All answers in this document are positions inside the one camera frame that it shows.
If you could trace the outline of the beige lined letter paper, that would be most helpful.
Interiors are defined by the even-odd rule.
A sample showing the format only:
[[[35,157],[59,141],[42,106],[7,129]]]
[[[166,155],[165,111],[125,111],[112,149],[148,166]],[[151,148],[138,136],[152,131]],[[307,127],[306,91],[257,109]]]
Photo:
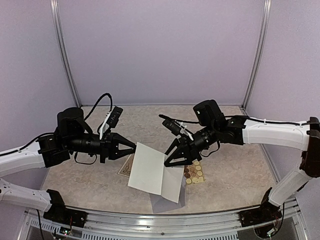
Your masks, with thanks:
[[[128,177],[128,186],[178,203],[184,176],[183,166],[165,166],[167,156],[140,142],[118,171]]]

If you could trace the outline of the grey envelope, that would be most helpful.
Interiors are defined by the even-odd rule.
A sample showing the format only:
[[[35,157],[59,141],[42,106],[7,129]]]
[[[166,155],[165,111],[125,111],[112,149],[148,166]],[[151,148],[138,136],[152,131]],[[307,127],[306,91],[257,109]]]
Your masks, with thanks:
[[[153,214],[160,214],[181,209],[186,204],[186,181],[184,178],[182,179],[178,203],[167,200],[160,195],[152,193],[149,194],[149,197]]]

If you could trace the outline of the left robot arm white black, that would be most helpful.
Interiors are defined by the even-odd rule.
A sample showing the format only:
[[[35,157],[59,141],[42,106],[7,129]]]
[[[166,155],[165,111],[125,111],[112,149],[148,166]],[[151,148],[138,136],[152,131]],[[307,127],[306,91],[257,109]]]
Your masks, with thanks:
[[[103,122],[107,129],[100,134],[95,134],[86,123],[81,108],[70,107],[59,112],[54,132],[43,133],[24,146],[1,152],[1,177],[30,169],[54,167],[70,160],[73,153],[99,157],[101,163],[133,154],[136,144],[111,131],[116,127],[122,112],[122,108],[115,107],[107,114]],[[35,190],[1,180],[0,200],[44,213],[50,212],[61,223],[70,218],[69,209],[55,190]]]

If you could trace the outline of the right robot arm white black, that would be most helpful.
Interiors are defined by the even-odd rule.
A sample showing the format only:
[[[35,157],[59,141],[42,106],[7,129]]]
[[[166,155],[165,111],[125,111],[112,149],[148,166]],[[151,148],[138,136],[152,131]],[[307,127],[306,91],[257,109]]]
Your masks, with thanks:
[[[225,116],[217,102],[205,100],[193,107],[197,124],[202,129],[192,133],[183,127],[183,122],[160,115],[163,126],[176,136],[167,151],[166,167],[191,165],[202,160],[202,151],[217,144],[264,144],[289,147],[301,151],[301,163],[291,170],[264,196],[256,218],[266,222],[276,208],[292,194],[299,191],[313,178],[320,176],[320,121],[310,117],[307,121],[272,121],[245,115]]]

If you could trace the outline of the brown sticker sheet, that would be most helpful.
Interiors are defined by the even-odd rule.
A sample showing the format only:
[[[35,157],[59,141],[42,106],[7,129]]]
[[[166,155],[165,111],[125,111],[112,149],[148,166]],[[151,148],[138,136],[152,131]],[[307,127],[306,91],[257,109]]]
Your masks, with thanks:
[[[199,184],[205,181],[204,171],[198,160],[195,160],[191,165],[185,165],[183,175],[187,185]]]

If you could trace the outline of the front aluminium rail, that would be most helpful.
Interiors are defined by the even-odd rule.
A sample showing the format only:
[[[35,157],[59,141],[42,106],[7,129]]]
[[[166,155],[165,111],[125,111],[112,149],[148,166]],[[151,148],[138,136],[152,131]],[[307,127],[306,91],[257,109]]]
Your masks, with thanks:
[[[83,227],[39,218],[35,210],[24,212],[19,240],[257,240],[257,233],[280,225],[272,240],[310,239],[295,199],[285,203],[284,218],[242,226],[240,209],[190,214],[133,214],[85,209]]]

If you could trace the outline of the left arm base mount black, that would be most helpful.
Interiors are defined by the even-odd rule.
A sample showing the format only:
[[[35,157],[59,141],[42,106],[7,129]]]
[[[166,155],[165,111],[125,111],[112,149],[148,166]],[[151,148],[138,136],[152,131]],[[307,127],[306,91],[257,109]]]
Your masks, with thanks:
[[[71,227],[84,228],[87,213],[81,210],[67,208],[61,194],[52,189],[46,191],[50,196],[51,207],[43,213],[43,218]]]

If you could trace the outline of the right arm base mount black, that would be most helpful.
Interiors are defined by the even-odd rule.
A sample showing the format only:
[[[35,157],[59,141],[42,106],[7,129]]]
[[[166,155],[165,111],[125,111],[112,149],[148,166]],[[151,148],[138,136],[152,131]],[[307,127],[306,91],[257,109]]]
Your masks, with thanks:
[[[243,210],[238,213],[242,227],[258,225],[282,218],[283,214],[280,207],[269,202],[271,190],[272,188],[270,187],[265,192],[259,207]]]

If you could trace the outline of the left aluminium frame post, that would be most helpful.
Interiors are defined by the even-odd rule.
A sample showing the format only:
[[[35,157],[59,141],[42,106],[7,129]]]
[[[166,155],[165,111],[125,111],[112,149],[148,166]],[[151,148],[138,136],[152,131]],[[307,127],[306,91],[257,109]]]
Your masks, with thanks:
[[[60,17],[60,9],[59,9],[59,1],[58,0],[50,0],[50,8],[53,20],[53,26],[55,30],[55,35],[57,39],[57,45],[62,61],[62,66],[66,75],[66,81],[73,99],[74,104],[77,107],[81,107],[82,103],[80,100],[80,96],[76,87],[75,80],[73,78],[72,69],[67,53],[67,48],[64,40],[63,27]]]

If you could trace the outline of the aluminium frame post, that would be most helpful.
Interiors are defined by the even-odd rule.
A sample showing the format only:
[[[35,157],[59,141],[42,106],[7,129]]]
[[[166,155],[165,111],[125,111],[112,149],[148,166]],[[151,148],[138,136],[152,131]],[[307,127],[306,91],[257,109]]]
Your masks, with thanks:
[[[244,99],[241,104],[241,109],[244,113],[247,112],[247,108],[248,108],[251,96],[253,94],[254,86],[256,83],[261,59],[263,56],[264,45],[265,45],[265,40],[267,37],[269,19],[270,19],[270,14],[271,14],[271,8],[272,8],[272,0],[265,0],[264,5],[263,5],[262,19],[261,19],[261,25],[260,25],[260,30],[259,30],[258,41],[257,41],[256,50],[255,50],[253,65],[252,65],[251,72],[249,75],[249,82],[248,82],[248,85],[247,85],[247,88],[245,91]]]
[[[64,40],[63,27],[60,17],[60,9],[59,9],[59,1],[58,0],[50,0],[50,8],[53,20],[53,26],[55,30],[55,35],[57,39],[57,45],[62,61],[62,66],[66,75],[66,81],[73,99],[74,104],[77,107],[81,107],[82,103],[80,100],[80,96],[76,87],[75,80],[73,78],[72,69],[67,53],[67,48]]]

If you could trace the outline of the right aluminium frame post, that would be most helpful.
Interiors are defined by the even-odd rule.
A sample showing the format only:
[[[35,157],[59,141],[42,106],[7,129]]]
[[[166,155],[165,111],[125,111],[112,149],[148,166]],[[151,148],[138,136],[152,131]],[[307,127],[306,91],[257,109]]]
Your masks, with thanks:
[[[262,19],[261,19],[261,25],[260,25],[260,30],[259,30],[258,41],[257,41],[256,50],[255,50],[253,65],[252,65],[251,72],[249,75],[249,82],[248,82],[248,85],[247,85],[247,88],[245,91],[244,99],[241,104],[241,109],[244,113],[247,112],[247,108],[248,108],[251,96],[253,94],[254,86],[256,83],[261,59],[263,56],[264,45],[265,45],[265,40],[267,37],[269,19],[270,19],[270,14],[271,14],[271,8],[272,8],[272,0],[265,0],[264,5],[263,5]]]

